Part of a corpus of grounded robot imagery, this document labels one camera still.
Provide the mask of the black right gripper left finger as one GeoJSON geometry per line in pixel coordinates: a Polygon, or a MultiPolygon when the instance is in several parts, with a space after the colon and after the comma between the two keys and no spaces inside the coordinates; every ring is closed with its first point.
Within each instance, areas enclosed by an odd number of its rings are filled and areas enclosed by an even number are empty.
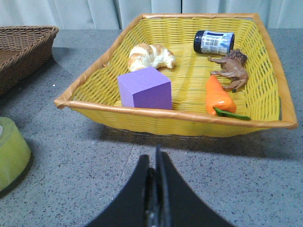
{"type": "Polygon", "coordinates": [[[141,155],[124,188],[88,227],[151,227],[147,186],[150,172],[148,155],[141,155]]]}

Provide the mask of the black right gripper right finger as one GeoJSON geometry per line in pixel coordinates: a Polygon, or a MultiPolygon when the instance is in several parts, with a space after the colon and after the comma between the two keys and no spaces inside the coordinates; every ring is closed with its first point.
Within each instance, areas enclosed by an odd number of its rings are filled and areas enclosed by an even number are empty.
{"type": "Polygon", "coordinates": [[[184,181],[168,153],[156,147],[156,182],[163,227],[232,227],[184,181]]]}

